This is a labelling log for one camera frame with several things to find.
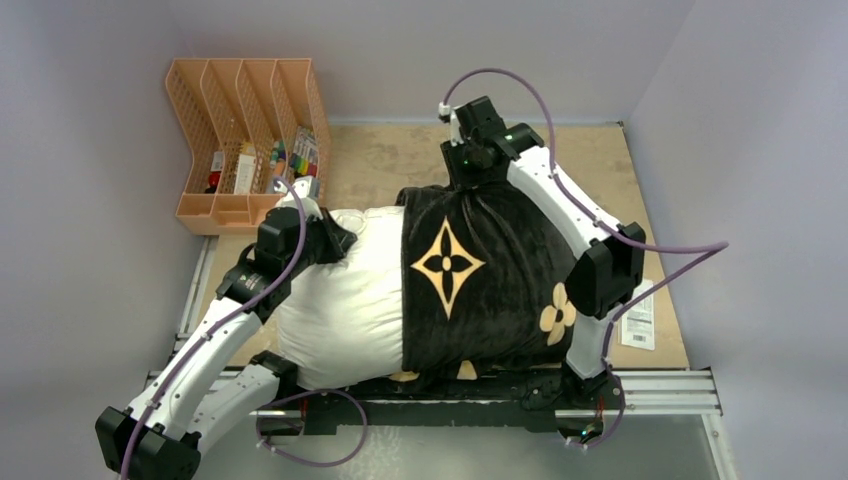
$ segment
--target barcode label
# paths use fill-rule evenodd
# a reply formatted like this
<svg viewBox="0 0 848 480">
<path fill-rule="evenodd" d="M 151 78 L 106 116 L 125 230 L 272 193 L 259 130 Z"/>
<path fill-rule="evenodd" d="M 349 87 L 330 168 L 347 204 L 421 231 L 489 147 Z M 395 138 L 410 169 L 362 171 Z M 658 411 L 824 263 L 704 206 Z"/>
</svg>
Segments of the barcode label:
<svg viewBox="0 0 848 480">
<path fill-rule="evenodd" d="M 654 282 L 642 280 L 642 283 L 633 291 L 633 296 L 651 288 Z M 622 345 L 654 350 L 654 297 L 645 298 L 633 308 L 627 311 L 619 327 L 620 341 Z"/>
</svg>

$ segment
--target beige flower pattern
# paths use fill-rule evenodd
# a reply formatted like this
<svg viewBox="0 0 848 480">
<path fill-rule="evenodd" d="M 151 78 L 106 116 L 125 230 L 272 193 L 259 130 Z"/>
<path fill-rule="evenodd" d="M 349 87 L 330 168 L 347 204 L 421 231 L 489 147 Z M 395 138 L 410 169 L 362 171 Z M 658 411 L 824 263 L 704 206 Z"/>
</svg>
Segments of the beige flower pattern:
<svg viewBox="0 0 848 480">
<path fill-rule="evenodd" d="M 553 302 L 542 309 L 539 328 L 548 333 L 548 346 L 556 345 L 565 337 L 565 329 L 574 325 L 577 309 L 568 301 L 565 284 L 554 285 Z"/>
</svg>

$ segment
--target wooden tabletop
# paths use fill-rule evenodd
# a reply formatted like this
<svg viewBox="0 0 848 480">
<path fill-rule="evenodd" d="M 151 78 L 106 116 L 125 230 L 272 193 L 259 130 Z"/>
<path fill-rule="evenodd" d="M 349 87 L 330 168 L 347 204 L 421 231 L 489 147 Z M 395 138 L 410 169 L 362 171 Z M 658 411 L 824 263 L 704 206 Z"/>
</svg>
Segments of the wooden tabletop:
<svg viewBox="0 0 848 480">
<path fill-rule="evenodd" d="M 535 127 L 547 140 L 544 128 Z M 447 138 L 442 125 L 368 125 L 331 128 L 332 166 L 326 185 L 329 209 L 366 209 L 392 205 L 398 191 L 408 186 L 446 185 L 439 144 Z M 653 243 L 642 193 L 618 125 L 558 127 L 557 162 L 604 210 L 622 223 L 638 222 Z M 220 279 L 255 236 L 227 236 L 218 240 L 204 287 L 198 318 L 206 313 Z M 657 254 L 645 254 L 647 280 L 664 277 Z M 612 362 L 617 368 L 687 368 L 680 328 L 668 290 L 654 295 L 655 349 L 623 346 L 616 332 Z M 254 354 L 277 350 L 276 325 L 269 321 L 236 353 L 230 365 L 245 365 Z"/>
</svg>

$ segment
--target metal frame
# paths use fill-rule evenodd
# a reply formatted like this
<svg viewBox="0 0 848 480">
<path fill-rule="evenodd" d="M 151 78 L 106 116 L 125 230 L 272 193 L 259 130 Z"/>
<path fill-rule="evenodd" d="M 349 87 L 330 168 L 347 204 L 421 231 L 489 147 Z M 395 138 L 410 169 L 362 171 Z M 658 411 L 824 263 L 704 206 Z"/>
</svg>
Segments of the metal frame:
<svg viewBox="0 0 848 480">
<path fill-rule="evenodd" d="M 207 237 L 204 241 L 195 268 L 186 306 L 183 311 L 178 333 L 174 343 L 174 353 L 178 352 L 191 335 L 192 327 L 200 310 L 203 292 L 209 281 L 209 269 L 215 258 L 217 237 Z M 227 368 L 212 384 L 209 393 L 224 388 L 235 378 L 240 368 Z M 151 371 L 147 375 L 145 386 L 149 385 L 161 372 Z M 625 415 L 699 415 L 704 425 L 704 434 L 708 439 L 716 471 L 721 480 L 737 480 L 736 471 L 727 433 L 722 423 L 721 402 L 716 391 L 712 372 L 709 370 L 616 370 L 625 391 L 627 407 Z M 607 415 L 617 412 L 607 411 Z M 560 418 L 592 416 L 595 412 L 583 410 L 558 410 Z M 254 411 L 251 416 L 299 418 L 300 412 L 294 410 Z"/>
</svg>

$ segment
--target organizer compartment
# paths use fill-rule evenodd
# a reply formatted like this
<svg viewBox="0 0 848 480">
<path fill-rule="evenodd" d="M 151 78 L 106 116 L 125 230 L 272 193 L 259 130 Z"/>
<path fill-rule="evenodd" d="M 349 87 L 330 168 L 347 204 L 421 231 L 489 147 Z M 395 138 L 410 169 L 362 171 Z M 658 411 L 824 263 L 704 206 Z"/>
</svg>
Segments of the organizer compartment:
<svg viewBox="0 0 848 480">
<path fill-rule="evenodd" d="M 281 195 L 268 194 L 274 175 L 289 181 L 298 126 L 311 128 L 318 145 L 319 203 L 323 205 L 330 157 L 329 126 L 310 59 L 175 59 L 165 81 L 192 155 L 177 218 L 198 235 L 251 234 Z M 272 170 L 274 142 L 286 159 Z M 256 151 L 247 193 L 234 193 L 245 142 Z M 217 190 L 204 193 L 214 153 L 224 161 Z"/>
</svg>

